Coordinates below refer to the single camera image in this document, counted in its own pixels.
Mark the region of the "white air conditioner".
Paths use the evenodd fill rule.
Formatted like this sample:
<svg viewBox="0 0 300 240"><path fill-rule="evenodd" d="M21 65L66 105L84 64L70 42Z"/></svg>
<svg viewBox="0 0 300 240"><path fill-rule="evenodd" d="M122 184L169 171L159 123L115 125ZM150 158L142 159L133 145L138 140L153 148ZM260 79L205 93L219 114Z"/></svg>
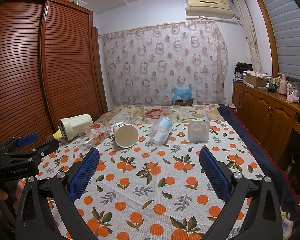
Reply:
<svg viewBox="0 0 300 240"><path fill-rule="evenodd" d="M232 19L234 12L227 0L186 0L186 16Z"/></svg>

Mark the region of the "cardboard box on cabinet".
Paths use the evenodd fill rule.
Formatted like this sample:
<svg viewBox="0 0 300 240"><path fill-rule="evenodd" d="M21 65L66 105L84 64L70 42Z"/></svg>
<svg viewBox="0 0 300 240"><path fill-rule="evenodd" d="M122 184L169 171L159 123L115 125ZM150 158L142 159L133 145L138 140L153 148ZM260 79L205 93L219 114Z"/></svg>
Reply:
<svg viewBox="0 0 300 240"><path fill-rule="evenodd" d="M245 82L252 85L255 88L266 87L269 79L272 78L271 75L262 74L252 70L246 70L245 72Z"/></svg>

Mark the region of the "floral bed sheet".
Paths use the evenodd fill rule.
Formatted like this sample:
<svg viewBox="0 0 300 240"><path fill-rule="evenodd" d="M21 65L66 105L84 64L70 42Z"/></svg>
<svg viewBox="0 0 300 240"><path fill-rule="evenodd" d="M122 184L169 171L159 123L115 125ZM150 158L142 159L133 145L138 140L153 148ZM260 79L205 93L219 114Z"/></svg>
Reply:
<svg viewBox="0 0 300 240"><path fill-rule="evenodd" d="M173 123L187 123L192 119L222 121L219 112L220 105L194 106L142 106L121 105L101 115L98 122L106 121L109 124L125 122L130 124L152 124L161 117L168 117Z"/></svg>

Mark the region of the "clear plastic measuring cup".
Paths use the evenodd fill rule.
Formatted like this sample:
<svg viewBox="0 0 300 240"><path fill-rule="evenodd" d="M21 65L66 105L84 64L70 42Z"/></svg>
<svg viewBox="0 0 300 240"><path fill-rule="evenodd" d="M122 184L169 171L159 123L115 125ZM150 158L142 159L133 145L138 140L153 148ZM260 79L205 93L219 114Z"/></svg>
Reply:
<svg viewBox="0 0 300 240"><path fill-rule="evenodd" d="M149 129L148 137L151 142L163 144L168 139L173 127L169 117L161 116Z"/></svg>

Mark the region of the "orange print tablecloth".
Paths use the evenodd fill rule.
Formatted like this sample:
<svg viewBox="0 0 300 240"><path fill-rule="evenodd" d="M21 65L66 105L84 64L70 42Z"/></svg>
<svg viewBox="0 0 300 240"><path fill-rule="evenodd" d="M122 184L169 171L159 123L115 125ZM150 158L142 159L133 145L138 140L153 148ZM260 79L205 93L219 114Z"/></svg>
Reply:
<svg viewBox="0 0 300 240"><path fill-rule="evenodd" d="M246 178L264 174L226 121L213 121L207 142L190 142L188 125L174 124L168 140L150 141L150 124L127 149L113 136L97 145L100 163L82 197L79 214L97 239L200 239L224 206L199 163L208 148L218 161Z"/></svg>

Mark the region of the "dark blue blanket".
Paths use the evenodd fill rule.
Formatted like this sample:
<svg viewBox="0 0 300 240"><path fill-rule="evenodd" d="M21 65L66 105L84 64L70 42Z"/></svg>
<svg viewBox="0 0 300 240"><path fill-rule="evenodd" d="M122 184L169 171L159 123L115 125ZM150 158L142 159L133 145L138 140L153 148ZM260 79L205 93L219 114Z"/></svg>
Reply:
<svg viewBox="0 0 300 240"><path fill-rule="evenodd" d="M230 107L221 104L218 111L243 140L264 174L273 180L282 210L290 214L291 221L300 222L300 197L292 189L286 173L267 156L260 144L252 137L252 134L245 128Z"/></svg>

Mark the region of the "cream plastic cup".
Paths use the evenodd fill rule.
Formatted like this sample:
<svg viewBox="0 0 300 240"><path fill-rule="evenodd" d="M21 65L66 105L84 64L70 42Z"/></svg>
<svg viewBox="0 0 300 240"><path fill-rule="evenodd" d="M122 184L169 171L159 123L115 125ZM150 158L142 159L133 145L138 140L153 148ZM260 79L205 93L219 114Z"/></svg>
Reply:
<svg viewBox="0 0 300 240"><path fill-rule="evenodd" d="M70 118L63 118L59 121L61 134L66 141L71 141L78 136L79 131L93 124L89 114L82 114Z"/></svg>

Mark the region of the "stack of dark clothes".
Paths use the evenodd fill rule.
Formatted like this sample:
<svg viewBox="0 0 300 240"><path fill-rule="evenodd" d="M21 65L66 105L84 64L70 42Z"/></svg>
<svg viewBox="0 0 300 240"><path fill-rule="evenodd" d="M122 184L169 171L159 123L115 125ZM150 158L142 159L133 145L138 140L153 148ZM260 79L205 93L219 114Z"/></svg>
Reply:
<svg viewBox="0 0 300 240"><path fill-rule="evenodd" d="M234 82L242 82L245 78L245 75L246 75L245 72L247 70L253 70L252 64L245 63L245 62L236 63Z"/></svg>

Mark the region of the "yellow cloth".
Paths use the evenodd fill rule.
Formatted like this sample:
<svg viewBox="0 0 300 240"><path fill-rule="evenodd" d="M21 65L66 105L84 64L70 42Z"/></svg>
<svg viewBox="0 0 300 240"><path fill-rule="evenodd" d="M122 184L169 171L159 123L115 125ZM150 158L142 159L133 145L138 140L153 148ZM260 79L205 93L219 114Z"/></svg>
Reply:
<svg viewBox="0 0 300 240"><path fill-rule="evenodd" d="M59 139L62 139L62 138L63 138L60 129L59 129L57 132L55 132L55 133L53 134L53 138L56 139L56 140L59 140Z"/></svg>

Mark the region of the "pink circle lace curtain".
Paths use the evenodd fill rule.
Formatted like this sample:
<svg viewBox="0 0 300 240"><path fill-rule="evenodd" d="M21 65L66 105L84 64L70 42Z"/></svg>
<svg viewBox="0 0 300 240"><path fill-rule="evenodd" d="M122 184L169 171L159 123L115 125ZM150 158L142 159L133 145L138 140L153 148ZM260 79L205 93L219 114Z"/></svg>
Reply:
<svg viewBox="0 0 300 240"><path fill-rule="evenodd" d="M114 105L171 105L183 90L198 104L226 101L228 50L212 20L107 33L103 48Z"/></svg>

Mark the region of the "pink kettle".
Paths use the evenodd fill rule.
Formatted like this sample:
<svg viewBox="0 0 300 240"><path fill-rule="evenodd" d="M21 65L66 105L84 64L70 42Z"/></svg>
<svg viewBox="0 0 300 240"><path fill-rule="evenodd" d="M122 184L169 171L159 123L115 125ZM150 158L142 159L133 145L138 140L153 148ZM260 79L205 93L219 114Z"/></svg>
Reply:
<svg viewBox="0 0 300 240"><path fill-rule="evenodd" d="M279 76L279 94L287 95L287 80L285 74Z"/></svg>

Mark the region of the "grey window blind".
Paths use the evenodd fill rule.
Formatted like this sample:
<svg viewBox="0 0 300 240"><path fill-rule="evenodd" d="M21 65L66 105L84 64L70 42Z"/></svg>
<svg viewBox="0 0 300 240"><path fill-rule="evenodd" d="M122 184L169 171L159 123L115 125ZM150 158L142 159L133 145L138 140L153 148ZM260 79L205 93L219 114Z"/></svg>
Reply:
<svg viewBox="0 0 300 240"><path fill-rule="evenodd" d="M273 28L279 72L300 80L300 9L294 0L262 0Z"/></svg>

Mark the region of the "white paper cup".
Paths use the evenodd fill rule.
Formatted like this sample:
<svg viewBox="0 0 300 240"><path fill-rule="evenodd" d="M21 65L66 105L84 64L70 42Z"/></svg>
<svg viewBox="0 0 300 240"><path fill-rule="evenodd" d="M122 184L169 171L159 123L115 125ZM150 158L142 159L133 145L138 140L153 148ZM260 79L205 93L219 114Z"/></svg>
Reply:
<svg viewBox="0 0 300 240"><path fill-rule="evenodd" d="M116 144L121 148L130 148L138 140L138 129L132 125L118 122L113 126L114 139Z"/></svg>

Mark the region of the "white square green cup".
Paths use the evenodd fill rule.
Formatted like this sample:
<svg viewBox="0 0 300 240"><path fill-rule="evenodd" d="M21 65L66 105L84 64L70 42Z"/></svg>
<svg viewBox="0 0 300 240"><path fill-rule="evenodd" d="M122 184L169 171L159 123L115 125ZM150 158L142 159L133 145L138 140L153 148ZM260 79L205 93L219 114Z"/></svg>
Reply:
<svg viewBox="0 0 300 240"><path fill-rule="evenodd" d="M208 142L210 134L209 120L193 119L188 126L189 142Z"/></svg>

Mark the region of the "wooden sideboard cabinet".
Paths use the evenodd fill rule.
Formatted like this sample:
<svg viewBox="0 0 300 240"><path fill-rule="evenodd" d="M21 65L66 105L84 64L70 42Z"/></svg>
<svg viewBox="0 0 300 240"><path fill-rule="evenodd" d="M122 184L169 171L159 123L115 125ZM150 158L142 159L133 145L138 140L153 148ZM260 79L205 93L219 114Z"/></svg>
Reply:
<svg viewBox="0 0 300 240"><path fill-rule="evenodd" d="M232 103L244 126L281 169L300 149L300 103L278 93L233 83Z"/></svg>

